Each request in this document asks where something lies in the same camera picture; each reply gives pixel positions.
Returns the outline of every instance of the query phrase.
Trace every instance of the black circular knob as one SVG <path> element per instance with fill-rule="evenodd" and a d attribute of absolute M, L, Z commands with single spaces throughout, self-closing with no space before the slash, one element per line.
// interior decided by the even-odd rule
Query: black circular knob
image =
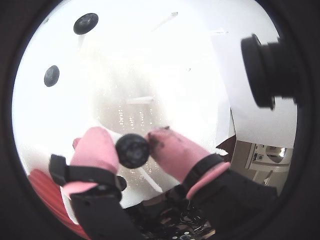
<path fill-rule="evenodd" d="M 54 86 L 58 82 L 59 75 L 60 75 L 60 71 L 56 65 L 49 67 L 44 75 L 44 84 L 47 87 Z"/>
<path fill-rule="evenodd" d="M 119 183 L 120 191 L 122 192 L 123 190 L 125 190 L 127 188 L 127 181 L 123 176 L 116 176 L 116 178 Z"/>
<path fill-rule="evenodd" d="M 90 32 L 98 23 L 98 15 L 95 13 L 87 13 L 80 17 L 73 26 L 73 31 L 77 35 L 83 35 Z"/>
<path fill-rule="evenodd" d="M 253 34 L 242 39 L 241 50 L 251 92 L 259 107 L 273 110 L 275 97 L 299 101 L 300 76 L 283 39 L 262 45 Z"/>
<path fill-rule="evenodd" d="M 147 140 L 134 133 L 122 136 L 115 144 L 115 149 L 122 166 L 136 169 L 144 165 L 150 154 Z"/>

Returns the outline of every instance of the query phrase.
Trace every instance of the pink glove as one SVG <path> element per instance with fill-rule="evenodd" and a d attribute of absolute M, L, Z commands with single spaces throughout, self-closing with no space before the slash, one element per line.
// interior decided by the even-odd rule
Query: pink glove
<path fill-rule="evenodd" d="M 168 127 L 149 132 L 146 139 L 150 144 L 153 159 L 180 183 L 200 160 L 210 155 L 210 152 Z M 222 162 L 211 168 L 189 190 L 187 198 L 191 199 L 200 188 L 221 175 L 229 166 L 229 162 Z"/>
<path fill-rule="evenodd" d="M 76 138 L 72 145 L 75 152 L 70 165 L 102 168 L 117 175 L 119 159 L 107 130 L 102 127 L 92 127 L 82 138 Z M 63 186 L 63 192 L 69 196 L 85 192 L 96 185 L 97 183 L 92 182 L 70 182 Z"/>

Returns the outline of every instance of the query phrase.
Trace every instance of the red object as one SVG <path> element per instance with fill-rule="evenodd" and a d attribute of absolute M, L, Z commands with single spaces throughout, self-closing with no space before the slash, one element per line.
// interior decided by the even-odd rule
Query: red object
<path fill-rule="evenodd" d="M 28 178 L 35 192 L 51 212 L 76 234 L 82 238 L 89 239 L 83 228 L 80 225 L 75 224 L 68 217 L 59 186 L 56 185 L 50 177 L 38 169 L 32 170 Z"/>

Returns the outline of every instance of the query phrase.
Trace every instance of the white panel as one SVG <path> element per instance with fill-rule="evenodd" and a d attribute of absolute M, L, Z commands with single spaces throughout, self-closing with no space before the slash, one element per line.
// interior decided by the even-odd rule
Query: white panel
<path fill-rule="evenodd" d="M 237 139 L 268 146 L 293 148 L 297 108 L 292 100 L 276 99 L 274 111 L 258 108 L 248 83 L 241 39 L 253 33 L 262 44 L 277 41 L 278 33 L 263 8 L 253 0 L 202 0 L 194 4 L 210 30 L 222 28 L 224 37 L 211 38 L 234 120 Z"/>

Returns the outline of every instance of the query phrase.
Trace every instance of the black wrist strap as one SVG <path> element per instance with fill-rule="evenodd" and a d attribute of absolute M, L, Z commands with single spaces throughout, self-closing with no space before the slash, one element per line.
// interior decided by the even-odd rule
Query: black wrist strap
<path fill-rule="evenodd" d="M 210 154 L 204 157 L 193 166 L 181 185 L 188 192 L 209 169 L 222 162 L 223 159 L 218 154 Z"/>
<path fill-rule="evenodd" d="M 49 172 L 53 181 L 59 186 L 70 182 L 88 182 L 101 185 L 117 186 L 116 176 L 102 168 L 90 166 L 68 166 L 66 158 L 52 154 L 49 163 Z"/>

